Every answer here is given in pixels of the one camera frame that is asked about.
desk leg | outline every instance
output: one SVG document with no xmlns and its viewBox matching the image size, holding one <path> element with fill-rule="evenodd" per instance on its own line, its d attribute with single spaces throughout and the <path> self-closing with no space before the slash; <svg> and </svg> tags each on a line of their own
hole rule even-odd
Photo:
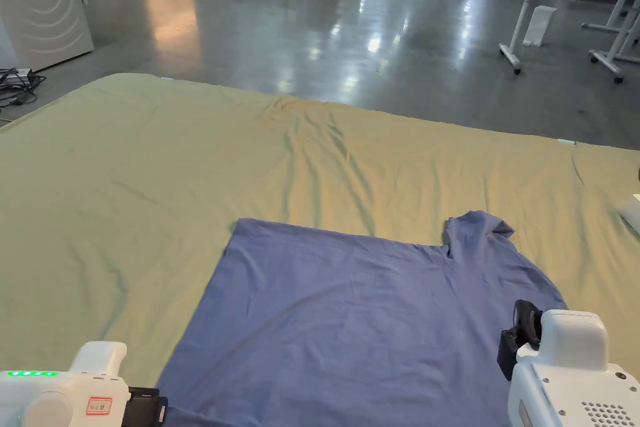
<svg viewBox="0 0 640 427">
<path fill-rule="evenodd" d="M 614 60 L 616 56 L 621 53 L 621 48 L 624 43 L 624 38 L 630 34 L 630 30 L 632 29 L 632 25 L 638 16 L 638 9 L 640 8 L 640 0 L 634 1 L 634 6 L 631 8 L 631 11 L 626 15 L 626 19 L 622 23 L 622 27 L 620 27 L 620 31 L 616 35 L 616 39 L 611 46 L 609 52 L 598 52 L 598 51 L 589 51 L 591 55 L 591 61 L 596 62 L 599 60 L 606 68 L 608 68 L 613 74 L 616 76 L 614 81 L 616 84 L 619 84 L 624 79 L 622 74 L 622 69 L 616 65 Z"/>
<path fill-rule="evenodd" d="M 505 44 L 500 44 L 500 51 L 504 54 L 505 57 L 511 62 L 513 65 L 513 72 L 515 75 L 521 73 L 521 62 L 515 56 L 514 51 L 516 44 L 518 43 L 519 33 L 523 29 L 523 23 L 525 18 L 527 17 L 527 13 L 529 11 L 529 1 L 524 0 L 522 3 L 521 14 L 517 18 L 516 28 L 513 31 L 513 36 L 511 37 L 511 44 L 507 47 Z"/>
<path fill-rule="evenodd" d="M 620 13 L 622 12 L 624 3 L 626 3 L 626 0 L 617 0 L 616 6 L 613 7 L 613 10 L 611 11 L 611 15 L 609 16 L 607 25 L 585 23 L 585 24 L 582 24 L 582 28 L 591 29 L 591 30 L 600 30 L 604 32 L 619 32 L 620 27 L 616 27 L 616 24 L 618 23 L 618 18 L 620 17 Z"/>
<path fill-rule="evenodd" d="M 634 42 L 636 42 L 636 39 L 638 38 L 639 34 L 640 34 L 640 16 L 636 18 L 636 22 L 634 22 L 634 26 L 629 31 L 629 35 L 626 36 L 626 40 L 624 41 L 624 44 L 622 44 L 622 47 L 620 48 L 620 51 L 618 52 L 618 54 L 625 55 L 627 52 L 629 52 L 629 50 L 633 47 Z"/>
</svg>

white box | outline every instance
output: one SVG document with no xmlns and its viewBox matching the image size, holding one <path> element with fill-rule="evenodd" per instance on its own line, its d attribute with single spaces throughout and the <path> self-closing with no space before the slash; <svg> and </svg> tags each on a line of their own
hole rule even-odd
<svg viewBox="0 0 640 427">
<path fill-rule="evenodd" d="M 640 235 L 640 193 L 635 194 L 629 202 L 622 206 L 620 214 Z"/>
<path fill-rule="evenodd" d="M 556 10 L 558 9 L 545 5 L 539 5 L 534 8 L 527 34 L 524 36 L 524 41 L 522 42 L 523 46 L 539 47 L 543 44 L 544 34 L 546 30 L 548 30 Z"/>
</svg>

gray floor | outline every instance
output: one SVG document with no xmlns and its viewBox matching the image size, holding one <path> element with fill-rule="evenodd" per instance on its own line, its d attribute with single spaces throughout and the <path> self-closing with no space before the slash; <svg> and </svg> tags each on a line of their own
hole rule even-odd
<svg viewBox="0 0 640 427">
<path fill-rule="evenodd" d="M 90 0 L 96 51 L 45 71 L 37 103 L 2 116 L 134 72 L 640 149 L 640 66 L 615 85 L 586 54 L 612 36 L 580 29 L 611 6 L 537 0 L 559 7 L 556 23 L 515 77 L 498 43 L 522 1 Z"/>
</svg>

cable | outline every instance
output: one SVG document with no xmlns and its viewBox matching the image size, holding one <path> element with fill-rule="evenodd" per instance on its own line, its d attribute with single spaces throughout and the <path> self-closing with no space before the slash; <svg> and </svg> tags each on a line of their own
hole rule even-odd
<svg viewBox="0 0 640 427">
<path fill-rule="evenodd" d="M 18 79 L 20 83 L 8 83 L 8 79 Z M 29 83 L 19 75 L 17 69 L 0 69 L 0 109 L 9 105 L 31 104 L 38 100 L 33 93 L 47 77 L 32 74 Z"/>
</svg>

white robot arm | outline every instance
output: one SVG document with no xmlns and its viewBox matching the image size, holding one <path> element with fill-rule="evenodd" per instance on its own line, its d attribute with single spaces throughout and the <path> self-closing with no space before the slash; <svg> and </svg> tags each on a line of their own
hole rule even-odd
<svg viewBox="0 0 640 427">
<path fill-rule="evenodd" d="M 166 398 L 129 388 L 118 376 L 125 355 L 122 342 L 88 342 L 68 372 L 0 372 L 0 427 L 161 425 Z"/>
<path fill-rule="evenodd" d="M 607 330 L 597 315 L 546 311 L 539 328 L 538 345 L 516 350 L 507 402 L 513 427 L 640 426 L 640 384 L 608 363 Z"/>
</svg>

